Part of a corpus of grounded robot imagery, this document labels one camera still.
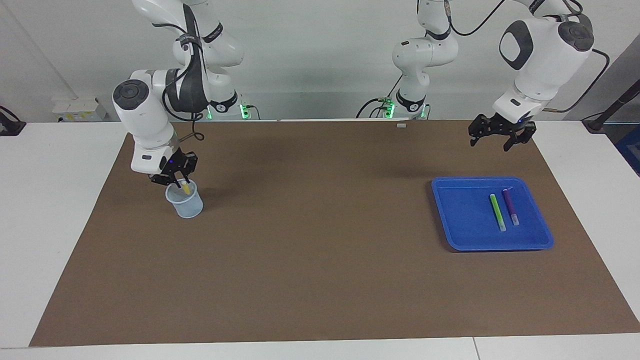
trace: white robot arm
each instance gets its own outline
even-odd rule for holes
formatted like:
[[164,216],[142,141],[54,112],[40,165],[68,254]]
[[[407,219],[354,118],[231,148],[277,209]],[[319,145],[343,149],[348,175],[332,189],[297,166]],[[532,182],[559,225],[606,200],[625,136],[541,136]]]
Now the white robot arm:
[[[195,170],[197,156],[184,154],[167,113],[185,121],[202,112],[239,117],[241,95],[223,67],[239,65],[244,50],[224,31],[208,0],[132,0],[135,9],[155,27],[176,32],[173,53],[181,69],[137,70],[113,94],[116,112],[136,142],[131,168],[152,182],[180,183]],[[190,119],[174,112],[190,113]]]
[[396,114],[415,118],[422,113],[429,88],[428,67],[448,64],[458,55],[458,41],[451,34],[451,9],[444,0],[420,0],[418,21],[426,30],[424,38],[412,38],[397,44],[393,61],[402,71],[395,98]]
[[507,135],[504,150],[527,143],[536,132],[530,120],[541,113],[591,54],[589,19],[570,8],[570,0],[514,0],[535,18],[518,20],[505,31],[500,53],[518,71],[514,83],[494,104],[496,114],[478,115],[469,127],[471,146],[489,135]]

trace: blue plastic tray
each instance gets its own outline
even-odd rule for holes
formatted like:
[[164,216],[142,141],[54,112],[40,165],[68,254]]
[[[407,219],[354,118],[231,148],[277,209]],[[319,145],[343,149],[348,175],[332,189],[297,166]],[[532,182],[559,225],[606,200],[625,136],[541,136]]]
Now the blue plastic tray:
[[[439,177],[431,184],[447,241],[459,251],[544,250],[554,246],[540,209],[517,177]],[[520,226],[514,226],[502,191],[509,189]],[[507,225],[500,232],[489,195],[495,194]]]

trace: brown table mat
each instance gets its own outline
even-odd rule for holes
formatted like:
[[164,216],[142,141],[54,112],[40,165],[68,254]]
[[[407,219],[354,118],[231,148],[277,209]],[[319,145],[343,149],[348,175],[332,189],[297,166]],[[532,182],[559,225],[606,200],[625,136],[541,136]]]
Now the brown table mat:
[[[31,346],[640,332],[536,146],[467,126],[199,124],[191,220],[128,138]],[[555,247],[456,253],[440,176],[521,177]]]

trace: green light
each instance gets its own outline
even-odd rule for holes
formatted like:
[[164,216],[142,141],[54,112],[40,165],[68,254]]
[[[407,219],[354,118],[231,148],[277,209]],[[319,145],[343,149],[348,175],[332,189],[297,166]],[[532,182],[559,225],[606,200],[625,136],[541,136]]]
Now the green light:
[[240,104],[240,112],[242,113],[243,120],[251,118],[251,112],[246,108],[245,105]]
[[385,118],[392,119],[394,117],[394,112],[396,111],[396,104],[393,101],[387,104],[387,110],[385,111]]

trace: yellow marker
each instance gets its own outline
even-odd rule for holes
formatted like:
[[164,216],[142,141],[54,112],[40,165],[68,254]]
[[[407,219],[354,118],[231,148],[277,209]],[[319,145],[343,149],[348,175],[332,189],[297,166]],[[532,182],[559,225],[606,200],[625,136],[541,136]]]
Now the yellow marker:
[[182,189],[184,190],[185,194],[191,195],[191,189],[189,189],[189,184],[187,184],[186,181],[182,182]]

